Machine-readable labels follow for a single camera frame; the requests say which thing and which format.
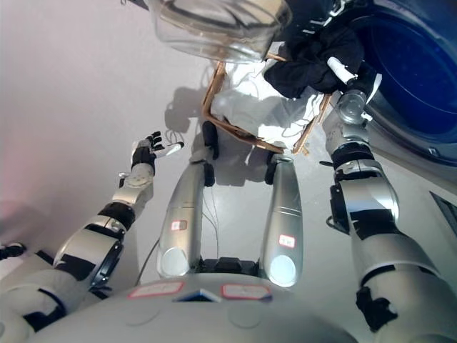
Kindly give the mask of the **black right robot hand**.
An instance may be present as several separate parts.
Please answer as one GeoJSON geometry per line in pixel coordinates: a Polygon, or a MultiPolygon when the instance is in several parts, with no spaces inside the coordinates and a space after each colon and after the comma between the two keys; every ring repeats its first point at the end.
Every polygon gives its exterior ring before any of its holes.
{"type": "Polygon", "coordinates": [[[383,78],[382,74],[379,74],[365,60],[361,62],[361,65],[356,72],[349,71],[348,66],[334,56],[328,58],[326,63],[336,78],[349,89],[358,89],[362,91],[367,96],[367,102],[370,102],[381,85],[383,78]]]}

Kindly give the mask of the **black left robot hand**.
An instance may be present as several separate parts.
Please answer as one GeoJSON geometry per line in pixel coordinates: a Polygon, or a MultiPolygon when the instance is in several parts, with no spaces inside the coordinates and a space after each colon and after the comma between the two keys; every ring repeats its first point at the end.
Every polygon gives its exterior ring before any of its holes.
{"type": "Polygon", "coordinates": [[[131,156],[131,168],[137,164],[148,164],[155,169],[155,161],[183,149],[184,143],[177,141],[164,146],[161,132],[155,131],[134,144],[131,156]]]}

